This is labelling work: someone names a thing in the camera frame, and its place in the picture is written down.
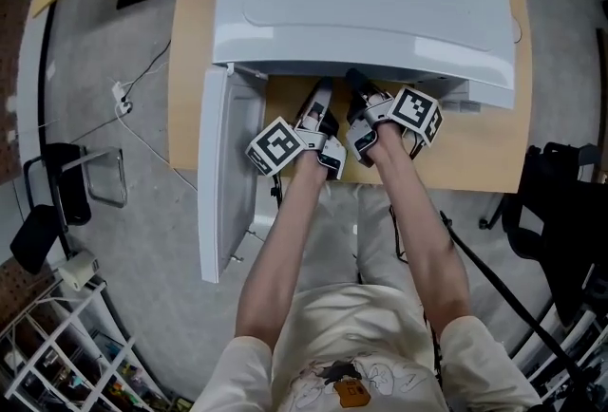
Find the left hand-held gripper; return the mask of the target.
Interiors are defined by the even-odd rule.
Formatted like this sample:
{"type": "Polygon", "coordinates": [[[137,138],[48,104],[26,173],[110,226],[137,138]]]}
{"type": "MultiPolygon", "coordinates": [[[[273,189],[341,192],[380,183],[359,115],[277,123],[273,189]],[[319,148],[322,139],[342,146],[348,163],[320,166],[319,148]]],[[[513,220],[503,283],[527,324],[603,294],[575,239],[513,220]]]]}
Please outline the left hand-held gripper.
{"type": "Polygon", "coordinates": [[[333,80],[321,78],[300,107],[296,128],[277,117],[247,146],[246,156],[265,177],[276,176],[305,151],[312,151],[328,170],[328,179],[341,179],[346,164],[346,148],[337,138],[339,124],[330,107],[333,80]],[[314,112],[317,119],[308,115],[314,112]]]}

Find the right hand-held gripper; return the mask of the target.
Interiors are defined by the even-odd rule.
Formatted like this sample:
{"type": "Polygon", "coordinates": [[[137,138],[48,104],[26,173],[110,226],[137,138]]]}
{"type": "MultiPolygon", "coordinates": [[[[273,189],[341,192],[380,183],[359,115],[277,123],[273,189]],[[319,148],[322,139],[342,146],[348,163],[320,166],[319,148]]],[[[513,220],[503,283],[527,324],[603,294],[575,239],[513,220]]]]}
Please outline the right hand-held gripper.
{"type": "Polygon", "coordinates": [[[405,85],[393,97],[379,90],[356,68],[350,68],[345,79],[355,92],[347,113],[350,128],[346,139],[358,162],[366,167],[373,166],[368,152],[378,142],[377,127],[388,122],[397,124],[402,135],[413,133],[414,146],[409,152],[412,159],[424,146],[432,145],[443,123],[443,115],[435,99],[405,85]]]}

